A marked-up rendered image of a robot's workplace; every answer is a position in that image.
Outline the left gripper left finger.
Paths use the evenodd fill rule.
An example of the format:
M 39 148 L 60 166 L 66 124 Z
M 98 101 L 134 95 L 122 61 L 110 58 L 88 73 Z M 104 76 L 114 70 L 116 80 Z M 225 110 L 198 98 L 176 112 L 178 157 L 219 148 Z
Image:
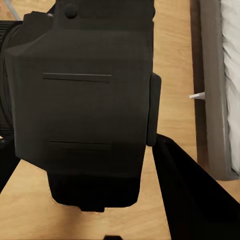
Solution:
M 14 135 L 0 138 L 0 193 L 20 161 L 21 158 L 15 156 Z

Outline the digital camera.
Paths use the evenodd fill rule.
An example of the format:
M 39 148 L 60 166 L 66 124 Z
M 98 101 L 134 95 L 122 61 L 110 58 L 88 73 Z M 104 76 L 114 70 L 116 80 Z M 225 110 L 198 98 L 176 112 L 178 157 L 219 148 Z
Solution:
M 0 20 L 0 138 L 84 212 L 137 202 L 156 144 L 154 0 L 56 0 Z

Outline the camera tripod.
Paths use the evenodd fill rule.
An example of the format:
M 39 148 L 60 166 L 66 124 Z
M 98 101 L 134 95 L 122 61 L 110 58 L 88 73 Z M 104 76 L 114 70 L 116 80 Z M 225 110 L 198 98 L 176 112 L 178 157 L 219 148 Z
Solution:
M 14 9 L 14 7 L 12 6 L 10 0 L 2 0 L 4 2 L 4 4 L 6 5 L 6 7 L 9 9 L 9 11 L 11 12 L 11 14 L 13 15 L 14 19 L 17 21 L 22 21 L 20 16 L 18 15 L 17 11 Z

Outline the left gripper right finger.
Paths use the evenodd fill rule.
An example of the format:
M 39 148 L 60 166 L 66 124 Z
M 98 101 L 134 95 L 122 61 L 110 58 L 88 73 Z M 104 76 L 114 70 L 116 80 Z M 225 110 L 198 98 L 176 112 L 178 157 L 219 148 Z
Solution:
M 171 240 L 240 240 L 240 204 L 171 138 L 152 152 Z

